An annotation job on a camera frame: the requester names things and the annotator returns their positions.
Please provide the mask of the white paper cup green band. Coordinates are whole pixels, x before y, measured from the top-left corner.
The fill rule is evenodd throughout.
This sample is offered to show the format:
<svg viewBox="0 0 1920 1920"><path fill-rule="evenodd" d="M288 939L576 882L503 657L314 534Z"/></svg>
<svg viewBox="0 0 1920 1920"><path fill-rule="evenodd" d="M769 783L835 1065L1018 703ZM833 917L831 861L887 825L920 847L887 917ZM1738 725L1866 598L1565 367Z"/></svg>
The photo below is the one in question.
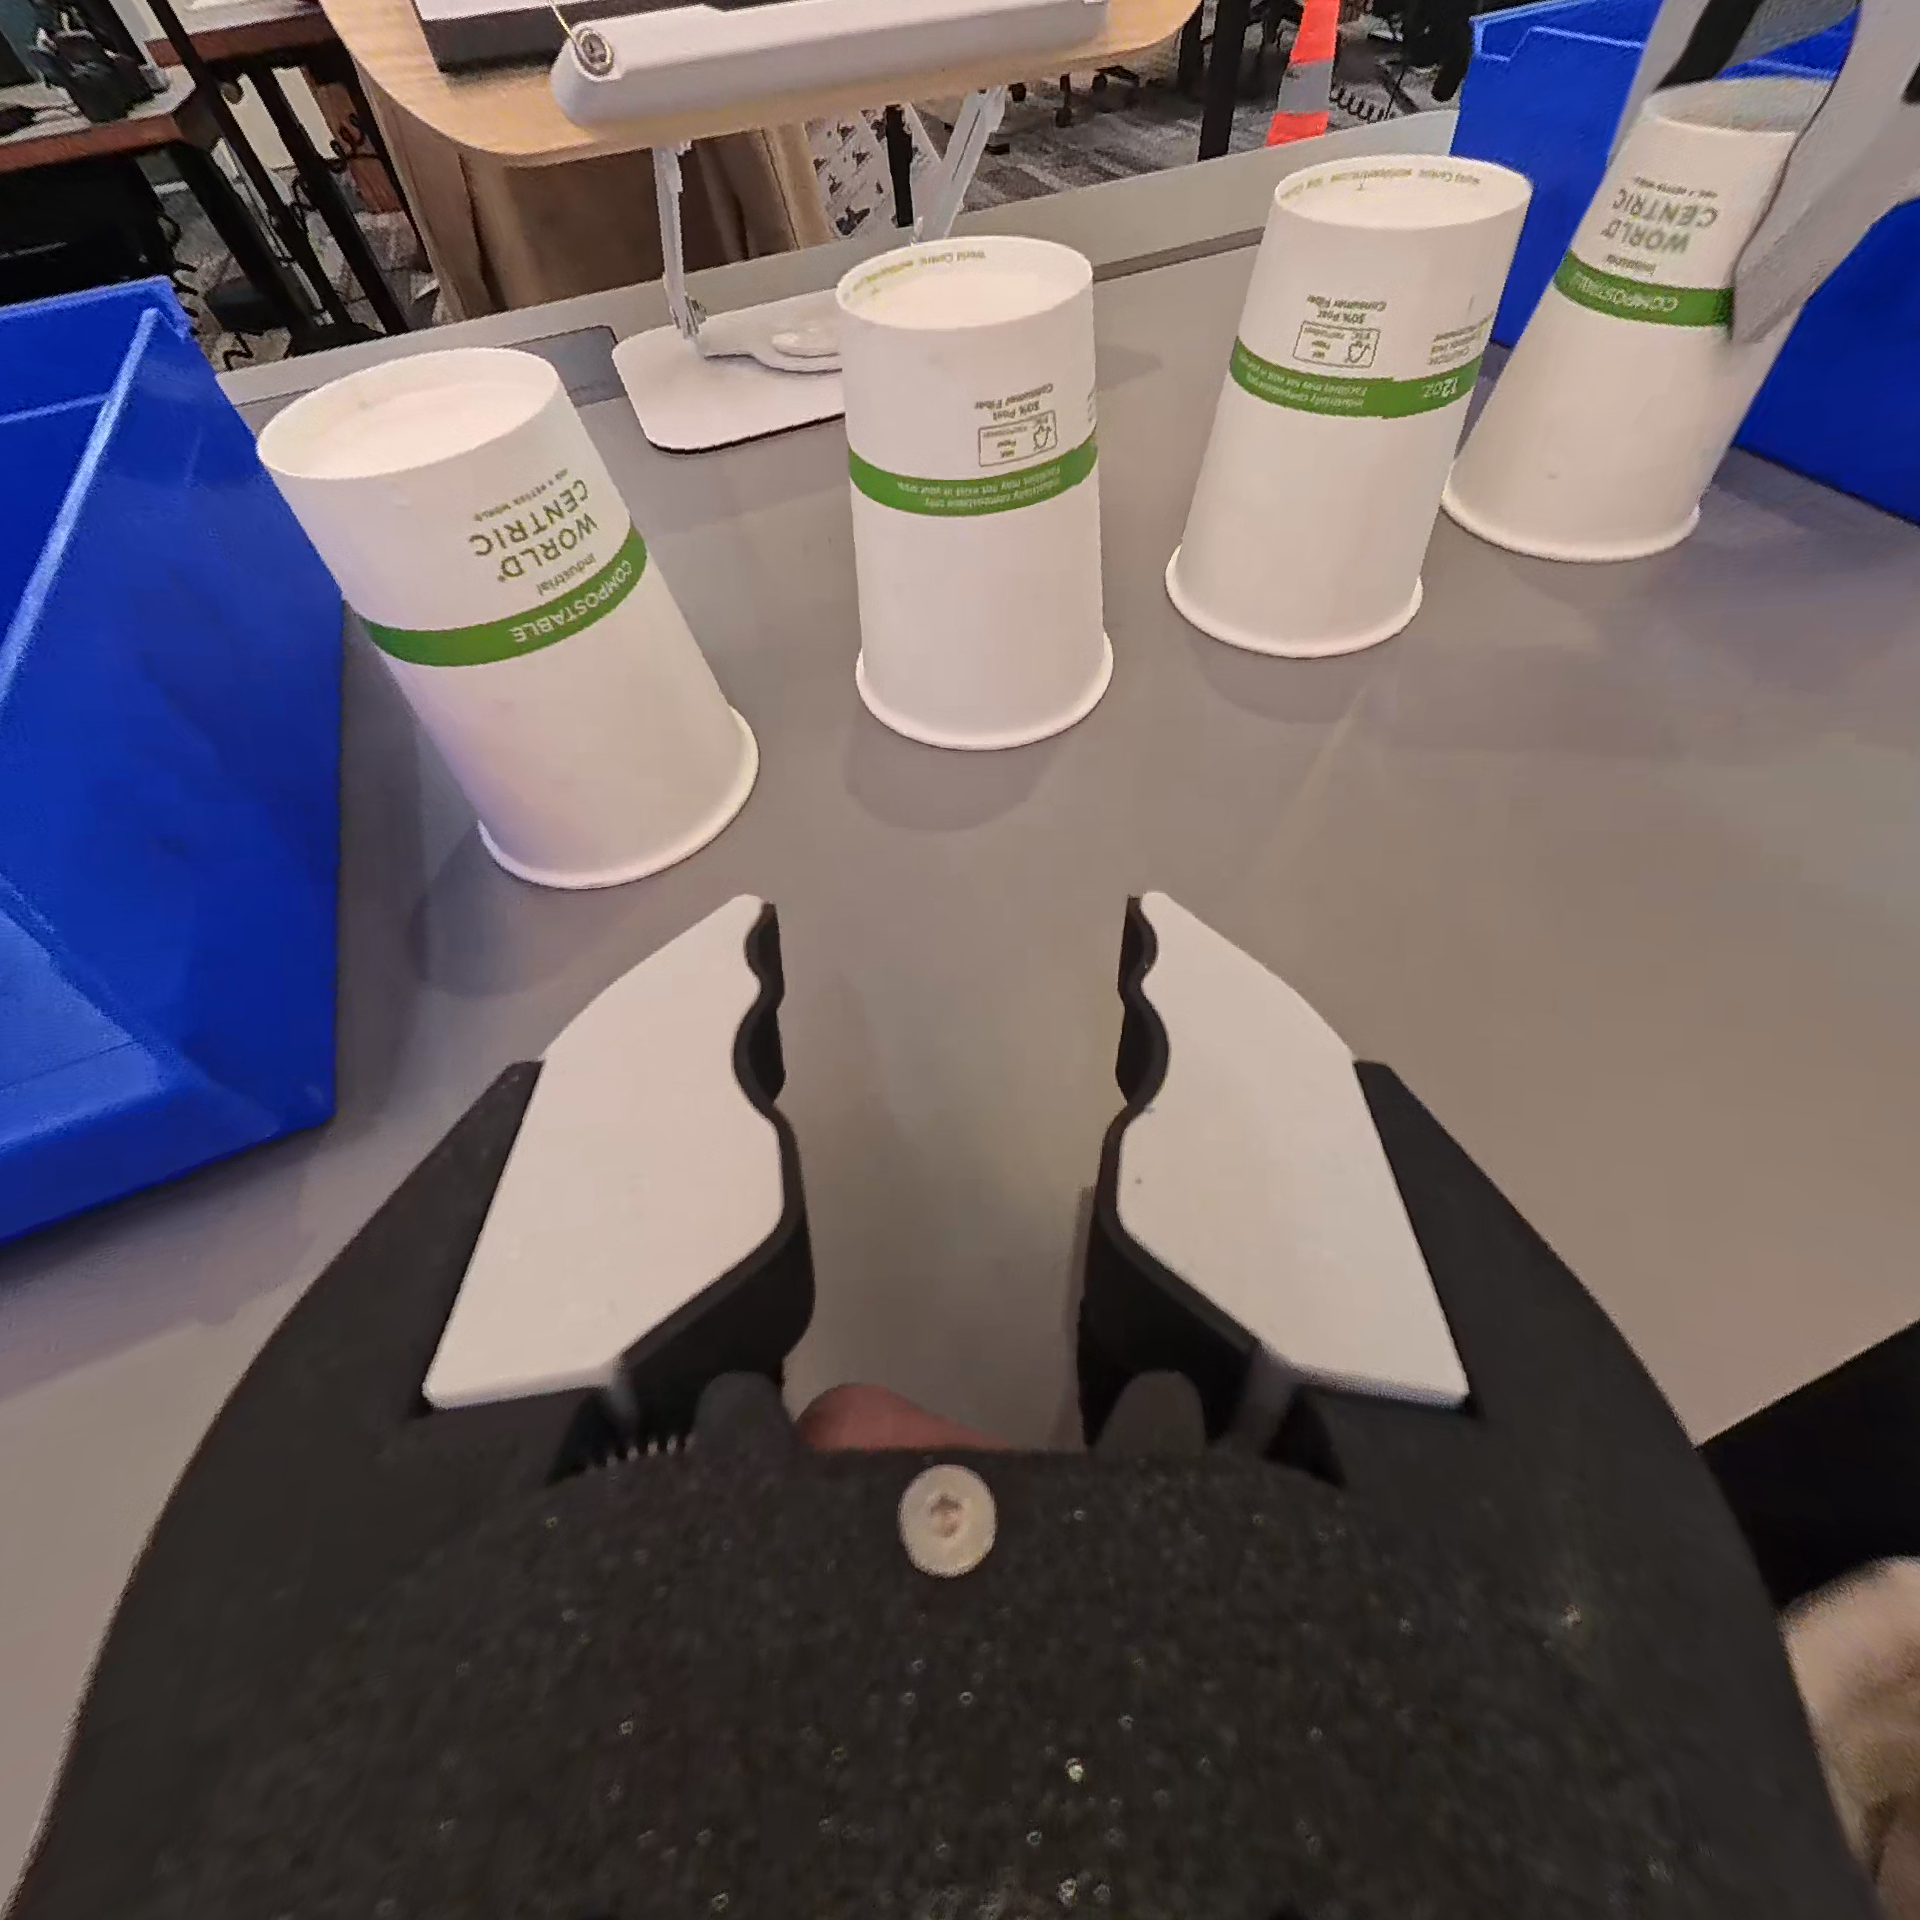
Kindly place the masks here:
<svg viewBox="0 0 1920 1920"><path fill-rule="evenodd" d="M1691 534L1800 319L1735 343L1735 267L1829 89L1744 77L1651 95L1455 460L1451 522L1562 563Z"/></svg>
<svg viewBox="0 0 1920 1920"><path fill-rule="evenodd" d="M853 267L835 302L859 700L948 753L1076 726L1114 676L1088 259L954 236Z"/></svg>
<svg viewBox="0 0 1920 1920"><path fill-rule="evenodd" d="M549 361L363 367L284 407L257 453L500 869L604 889L733 823L757 738Z"/></svg>
<svg viewBox="0 0 1920 1920"><path fill-rule="evenodd" d="M1271 199L1165 589L1258 657L1355 654L1421 566L1532 183L1491 159L1324 159Z"/></svg>

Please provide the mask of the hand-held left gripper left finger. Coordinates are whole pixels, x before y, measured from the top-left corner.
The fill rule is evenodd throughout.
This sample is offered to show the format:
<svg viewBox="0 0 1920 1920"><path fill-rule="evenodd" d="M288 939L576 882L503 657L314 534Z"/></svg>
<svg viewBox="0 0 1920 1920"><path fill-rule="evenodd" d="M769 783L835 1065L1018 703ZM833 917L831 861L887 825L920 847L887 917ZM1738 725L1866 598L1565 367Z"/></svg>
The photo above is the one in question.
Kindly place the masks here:
<svg viewBox="0 0 1920 1920"><path fill-rule="evenodd" d="M733 895L544 1049L424 1399L593 1395L615 1430L691 1436L707 1387L781 1387L813 1273L784 1091L777 910Z"/></svg>

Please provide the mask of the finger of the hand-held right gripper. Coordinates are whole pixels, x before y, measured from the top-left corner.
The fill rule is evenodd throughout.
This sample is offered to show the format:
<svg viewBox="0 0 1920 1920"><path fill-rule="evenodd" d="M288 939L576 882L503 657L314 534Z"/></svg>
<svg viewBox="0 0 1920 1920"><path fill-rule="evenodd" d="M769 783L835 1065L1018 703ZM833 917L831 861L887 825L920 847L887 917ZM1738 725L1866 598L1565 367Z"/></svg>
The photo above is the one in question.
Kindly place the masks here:
<svg viewBox="0 0 1920 1920"><path fill-rule="evenodd" d="M1663 3L1648 31L1648 85L1714 79L1733 65L1841 25L1855 3Z"/></svg>
<svg viewBox="0 0 1920 1920"><path fill-rule="evenodd" d="M1848 17L1851 47L1735 266L1738 343L1791 322L1881 215L1916 199L1916 3L1764 3L1735 50L1767 53Z"/></svg>

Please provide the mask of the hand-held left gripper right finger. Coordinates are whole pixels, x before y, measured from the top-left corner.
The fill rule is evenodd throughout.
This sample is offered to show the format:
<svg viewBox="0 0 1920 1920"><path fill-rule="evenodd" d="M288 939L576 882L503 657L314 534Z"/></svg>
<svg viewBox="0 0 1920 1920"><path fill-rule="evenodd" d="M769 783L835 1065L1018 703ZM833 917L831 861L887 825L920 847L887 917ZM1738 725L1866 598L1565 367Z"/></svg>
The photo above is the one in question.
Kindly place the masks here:
<svg viewBox="0 0 1920 1920"><path fill-rule="evenodd" d="M1309 1002L1164 892L1122 913L1120 1111L1088 1201L1088 1446L1170 1375L1203 1445L1276 1443L1305 1390L1424 1410L1468 1370L1361 1081Z"/></svg>

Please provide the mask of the white folding stand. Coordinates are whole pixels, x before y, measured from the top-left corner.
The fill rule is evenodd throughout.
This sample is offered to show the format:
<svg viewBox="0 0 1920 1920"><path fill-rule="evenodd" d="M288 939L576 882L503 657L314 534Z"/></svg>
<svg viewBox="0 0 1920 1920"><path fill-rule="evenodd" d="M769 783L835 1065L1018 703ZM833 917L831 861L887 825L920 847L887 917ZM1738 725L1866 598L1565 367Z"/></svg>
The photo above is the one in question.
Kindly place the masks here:
<svg viewBox="0 0 1920 1920"><path fill-rule="evenodd" d="M612 366L644 438L668 453L761 442L847 411L833 290L712 313L689 287L681 158L655 154L668 326L617 343Z"/></svg>

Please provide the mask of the orange traffic cone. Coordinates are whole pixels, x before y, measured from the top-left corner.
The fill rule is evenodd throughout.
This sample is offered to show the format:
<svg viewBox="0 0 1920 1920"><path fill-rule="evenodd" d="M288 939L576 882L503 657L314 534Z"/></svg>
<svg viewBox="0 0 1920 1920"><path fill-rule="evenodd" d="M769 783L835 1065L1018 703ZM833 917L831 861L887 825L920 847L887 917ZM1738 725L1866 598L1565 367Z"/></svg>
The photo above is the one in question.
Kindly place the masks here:
<svg viewBox="0 0 1920 1920"><path fill-rule="evenodd" d="M1298 30L1287 50L1279 108L1268 122L1265 143L1281 148L1329 133L1331 89L1337 61L1337 22L1343 3L1301 3Z"/></svg>

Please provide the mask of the dark desk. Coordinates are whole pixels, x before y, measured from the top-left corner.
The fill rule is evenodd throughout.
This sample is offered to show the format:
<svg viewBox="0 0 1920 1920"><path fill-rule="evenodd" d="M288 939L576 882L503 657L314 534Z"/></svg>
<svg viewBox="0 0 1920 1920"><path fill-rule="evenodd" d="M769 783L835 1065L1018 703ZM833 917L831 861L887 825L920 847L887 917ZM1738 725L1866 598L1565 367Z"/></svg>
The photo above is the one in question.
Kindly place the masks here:
<svg viewBox="0 0 1920 1920"><path fill-rule="evenodd" d="M130 180L140 162L165 159L240 273L244 309L284 331L290 354L410 331L340 162L321 156L284 89L271 85L265 105L290 140L295 185L281 185L240 127L228 85L209 71L167 67L155 95L104 124L56 86L9 86L5 110L18 125L5 130L5 185L51 211L53 183L79 166Z"/></svg>

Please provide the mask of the blue plastic bin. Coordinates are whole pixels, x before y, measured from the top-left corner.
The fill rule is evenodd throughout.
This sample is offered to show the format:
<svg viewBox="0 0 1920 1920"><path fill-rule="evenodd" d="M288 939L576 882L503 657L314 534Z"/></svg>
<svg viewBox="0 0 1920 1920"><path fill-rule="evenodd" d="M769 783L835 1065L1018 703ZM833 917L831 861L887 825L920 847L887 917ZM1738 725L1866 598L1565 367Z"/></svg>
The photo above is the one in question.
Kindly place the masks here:
<svg viewBox="0 0 1920 1920"><path fill-rule="evenodd" d="M1603 180L1656 3L1481 14L1455 156L1535 183L1496 343L1512 348ZM1809 302L1738 444L1829 490L1917 522L1917 204L1892 207Z"/></svg>
<svg viewBox="0 0 1920 1920"><path fill-rule="evenodd" d="M165 278L2 315L2 1238L335 1114L346 602Z"/></svg>

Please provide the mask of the tan cloth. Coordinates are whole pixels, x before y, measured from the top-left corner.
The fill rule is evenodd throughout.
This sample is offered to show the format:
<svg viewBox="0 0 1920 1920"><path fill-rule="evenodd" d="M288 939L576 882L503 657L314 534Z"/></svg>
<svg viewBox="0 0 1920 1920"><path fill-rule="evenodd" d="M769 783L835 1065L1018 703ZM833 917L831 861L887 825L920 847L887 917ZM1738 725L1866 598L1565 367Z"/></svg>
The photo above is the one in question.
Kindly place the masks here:
<svg viewBox="0 0 1920 1920"><path fill-rule="evenodd" d="M663 243L650 151L508 165L369 89L449 313L493 313L659 282ZM804 127L700 140L681 158L689 269L831 244Z"/></svg>

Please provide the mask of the white clip bar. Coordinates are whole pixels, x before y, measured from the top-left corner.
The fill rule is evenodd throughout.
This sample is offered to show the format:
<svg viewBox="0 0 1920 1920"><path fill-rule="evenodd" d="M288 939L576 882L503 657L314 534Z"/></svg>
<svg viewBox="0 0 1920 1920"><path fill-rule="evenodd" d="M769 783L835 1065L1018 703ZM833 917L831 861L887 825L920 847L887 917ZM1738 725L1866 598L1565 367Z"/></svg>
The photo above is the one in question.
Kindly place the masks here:
<svg viewBox="0 0 1920 1920"><path fill-rule="evenodd" d="M1055 55L1105 18L1096 3L680 4L567 30L549 83L570 124L599 127L924 67Z"/></svg>

